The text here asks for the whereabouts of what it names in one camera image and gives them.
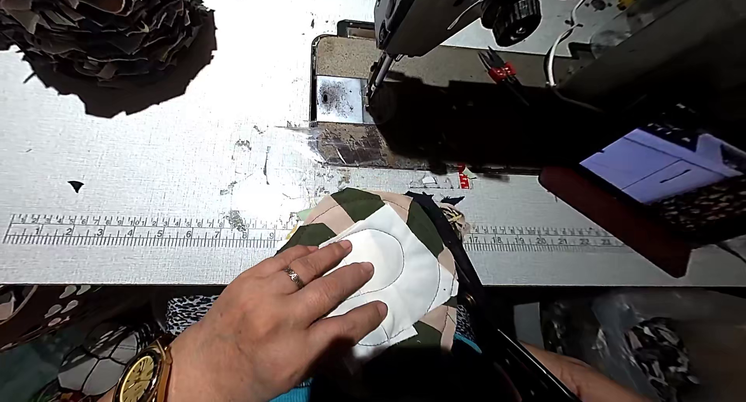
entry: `woman's hand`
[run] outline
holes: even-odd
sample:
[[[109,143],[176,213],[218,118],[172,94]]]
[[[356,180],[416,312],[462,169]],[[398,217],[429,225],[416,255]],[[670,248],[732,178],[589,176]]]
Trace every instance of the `woman's hand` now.
[[[271,399],[307,378],[327,349],[354,345],[378,327],[387,314],[383,302],[319,320],[373,277],[368,262],[322,277],[350,249],[349,241],[320,250],[295,246],[239,275],[173,342],[167,400]],[[285,267],[300,276],[303,289]]]
[[[583,402],[650,402],[579,359],[523,345]]]

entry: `silver ring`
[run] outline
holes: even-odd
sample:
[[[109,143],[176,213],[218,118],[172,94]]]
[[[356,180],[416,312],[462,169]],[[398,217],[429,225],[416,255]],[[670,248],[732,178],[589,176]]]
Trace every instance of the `silver ring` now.
[[[286,267],[284,270],[282,270],[284,273],[286,273],[290,279],[295,283],[296,286],[298,286],[298,290],[305,287],[306,285],[303,283],[303,280],[301,280],[301,277],[298,276],[295,271],[290,269],[290,267]]]

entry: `white cable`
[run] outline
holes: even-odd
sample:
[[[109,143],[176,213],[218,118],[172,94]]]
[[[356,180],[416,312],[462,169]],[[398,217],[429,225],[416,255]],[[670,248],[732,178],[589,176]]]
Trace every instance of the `white cable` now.
[[[563,40],[567,39],[572,35],[575,28],[582,26],[582,24],[577,22],[577,9],[580,8],[580,6],[583,5],[583,3],[586,2],[586,0],[580,0],[577,2],[575,7],[572,8],[572,11],[570,12],[570,28],[565,30],[563,33],[561,33],[557,38],[555,39],[554,43],[552,44],[552,47],[549,48],[549,52],[547,53],[549,55],[547,59],[547,84],[549,85],[549,88],[554,91],[554,94],[556,94],[560,99],[564,101],[569,101],[571,103],[574,103],[576,105],[583,106],[583,108],[592,109],[594,111],[602,111],[599,108],[596,108],[593,105],[589,105],[588,103],[583,103],[582,101],[576,101],[569,99],[567,97],[564,97],[556,88],[556,81],[554,79],[554,56],[557,52],[557,47],[560,46],[560,44],[563,42]]]

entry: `wristwatch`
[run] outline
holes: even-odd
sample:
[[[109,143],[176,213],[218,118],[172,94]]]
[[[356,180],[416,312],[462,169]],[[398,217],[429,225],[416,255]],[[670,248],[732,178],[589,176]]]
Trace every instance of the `wristwatch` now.
[[[171,335],[161,336],[125,367],[113,402],[163,402],[171,373]]]

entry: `printed ruler scale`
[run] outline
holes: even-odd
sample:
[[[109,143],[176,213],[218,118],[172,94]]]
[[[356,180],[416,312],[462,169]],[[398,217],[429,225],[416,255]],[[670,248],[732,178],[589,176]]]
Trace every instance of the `printed ruler scale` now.
[[[249,247],[275,249],[295,222],[228,217],[11,216],[4,245]]]
[[[296,225],[226,217],[14,214],[4,245],[247,247],[276,249]],[[472,225],[470,253],[614,252],[632,250],[599,228]]]

